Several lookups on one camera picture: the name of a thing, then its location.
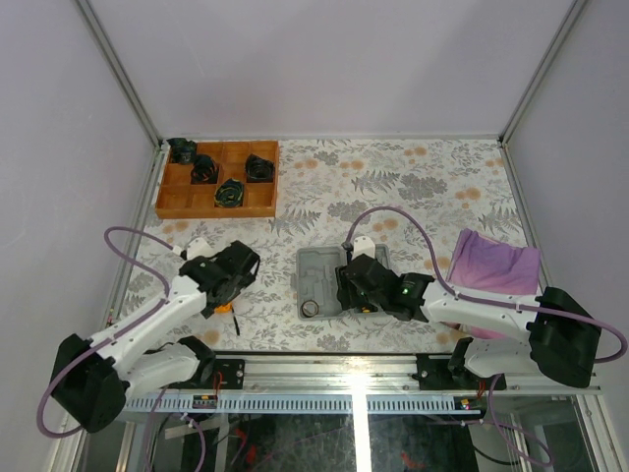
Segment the orange tape measure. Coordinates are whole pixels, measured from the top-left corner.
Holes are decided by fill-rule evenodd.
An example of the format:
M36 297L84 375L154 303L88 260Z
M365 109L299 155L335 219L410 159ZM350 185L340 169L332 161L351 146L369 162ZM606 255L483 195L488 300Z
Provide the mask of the orange tape measure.
M233 316L235 314L234 308L232 304L227 304L227 305L223 305L220 307L217 307L214 312L215 315L231 315Z

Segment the grey plastic tool case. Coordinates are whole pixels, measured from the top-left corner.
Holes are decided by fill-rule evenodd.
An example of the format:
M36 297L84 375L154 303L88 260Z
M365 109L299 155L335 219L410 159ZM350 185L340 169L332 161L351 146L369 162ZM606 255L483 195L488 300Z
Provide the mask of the grey plastic tool case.
M372 313L381 315L377 307L365 304L356 308L345 309L337 298L338 282L336 269L345 266L350 260L349 254L340 246L308 247L299 249L296 254L296 272L292 276L291 286L297 295L297 315L302 321L331 321L361 313L362 307L369 307ZM319 305L319 314L305 318L301 314L301 305L306 300L315 300Z

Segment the black electrical tape roll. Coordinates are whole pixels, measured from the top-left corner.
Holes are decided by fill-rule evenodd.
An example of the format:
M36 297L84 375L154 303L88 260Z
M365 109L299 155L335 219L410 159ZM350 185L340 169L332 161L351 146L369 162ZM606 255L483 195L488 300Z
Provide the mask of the black electrical tape roll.
M319 305L315 300L306 300L300 310L303 317L313 318L319 314Z

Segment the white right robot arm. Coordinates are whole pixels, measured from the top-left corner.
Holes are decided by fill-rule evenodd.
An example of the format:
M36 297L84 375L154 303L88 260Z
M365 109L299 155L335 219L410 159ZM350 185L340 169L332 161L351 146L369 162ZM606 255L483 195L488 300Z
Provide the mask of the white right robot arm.
M396 274L359 255L335 270L337 299L345 310L384 312L402 322L469 325L496 332L493 339L460 339L446 371L459 387L506 374L542 374L569 387L591 382L600 328L584 311L571 319L576 302L549 287L541 296L482 301L478 290L446 288L433 276Z

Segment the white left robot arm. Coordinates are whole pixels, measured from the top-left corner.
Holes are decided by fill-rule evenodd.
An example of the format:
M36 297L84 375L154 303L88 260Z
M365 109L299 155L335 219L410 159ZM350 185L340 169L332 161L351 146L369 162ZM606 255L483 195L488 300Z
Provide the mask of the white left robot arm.
M48 394L90 434L111 424L127 402L164 387L201 388L215 375L215 355L190 335L158 347L157 341L186 320L210 318L254 283L260 256L240 241L211 254L197 241L185 251L164 296L116 324L60 344Z

